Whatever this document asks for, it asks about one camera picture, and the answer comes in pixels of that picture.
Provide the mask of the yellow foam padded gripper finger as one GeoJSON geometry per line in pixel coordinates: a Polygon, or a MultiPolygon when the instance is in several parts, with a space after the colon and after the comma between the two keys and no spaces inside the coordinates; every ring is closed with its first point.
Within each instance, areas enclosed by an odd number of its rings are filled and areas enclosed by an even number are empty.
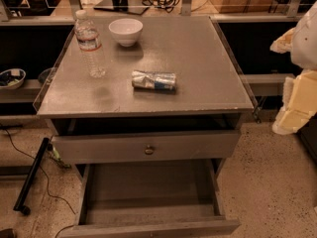
{"type": "Polygon", "coordinates": [[[293,134],[317,113],[316,32],[292,28],[275,40],[270,49],[280,54],[290,52],[291,62],[302,69],[295,78],[285,78],[283,105],[272,125],[276,134],[293,134]]]}

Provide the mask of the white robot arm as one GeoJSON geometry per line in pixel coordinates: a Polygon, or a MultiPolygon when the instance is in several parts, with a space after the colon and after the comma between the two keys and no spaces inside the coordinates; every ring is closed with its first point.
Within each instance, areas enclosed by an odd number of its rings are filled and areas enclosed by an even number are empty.
{"type": "Polygon", "coordinates": [[[269,49],[280,54],[290,52],[291,62],[302,69],[295,78],[285,78],[283,105],[272,125],[276,134],[293,134],[317,113],[317,2],[269,49]]]}

